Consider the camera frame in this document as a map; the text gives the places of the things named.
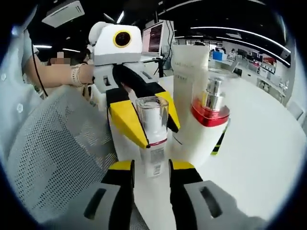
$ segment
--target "air conditioner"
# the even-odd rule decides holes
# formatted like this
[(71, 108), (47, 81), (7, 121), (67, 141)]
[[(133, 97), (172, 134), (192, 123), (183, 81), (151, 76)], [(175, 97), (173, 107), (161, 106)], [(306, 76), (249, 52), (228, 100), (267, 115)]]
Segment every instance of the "air conditioner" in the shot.
[(57, 28), (82, 15), (84, 15), (84, 10), (80, 1), (70, 0), (50, 10), (42, 22)]

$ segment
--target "gray mesh chair back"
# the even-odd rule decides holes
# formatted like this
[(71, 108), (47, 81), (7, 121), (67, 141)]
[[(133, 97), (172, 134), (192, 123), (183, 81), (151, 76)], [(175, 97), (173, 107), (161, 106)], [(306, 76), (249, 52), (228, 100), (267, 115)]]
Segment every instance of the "gray mesh chair back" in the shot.
[(61, 86), (20, 128), (6, 170), (25, 208), (43, 223), (62, 215), (69, 201), (100, 182), (116, 161), (106, 112)]

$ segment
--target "white robot head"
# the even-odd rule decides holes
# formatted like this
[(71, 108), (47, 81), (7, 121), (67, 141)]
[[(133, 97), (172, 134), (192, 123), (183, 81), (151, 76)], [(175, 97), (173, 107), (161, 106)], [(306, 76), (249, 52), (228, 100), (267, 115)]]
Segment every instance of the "white robot head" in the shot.
[(90, 35), (97, 37), (99, 31), (101, 31), (100, 35), (94, 46), (95, 66), (140, 61), (142, 37), (138, 27), (114, 24), (94, 25)]

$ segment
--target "bracelet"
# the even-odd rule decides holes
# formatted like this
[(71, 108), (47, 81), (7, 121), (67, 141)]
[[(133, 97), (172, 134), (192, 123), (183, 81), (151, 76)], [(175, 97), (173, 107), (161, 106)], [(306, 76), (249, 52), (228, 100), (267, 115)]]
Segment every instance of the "bracelet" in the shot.
[(77, 87), (83, 86), (83, 84), (79, 80), (80, 66), (82, 65), (85, 65), (85, 64), (76, 65), (71, 68), (72, 84)]

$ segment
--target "robot camera eye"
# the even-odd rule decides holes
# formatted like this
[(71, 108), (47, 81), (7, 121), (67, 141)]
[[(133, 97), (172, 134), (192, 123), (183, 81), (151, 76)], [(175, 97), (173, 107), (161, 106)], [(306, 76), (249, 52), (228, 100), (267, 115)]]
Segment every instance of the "robot camera eye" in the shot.
[(120, 48), (124, 48), (127, 45), (129, 45), (130, 41), (131, 41), (130, 33), (126, 31), (119, 31), (114, 36), (114, 43), (117, 47), (120, 47)]

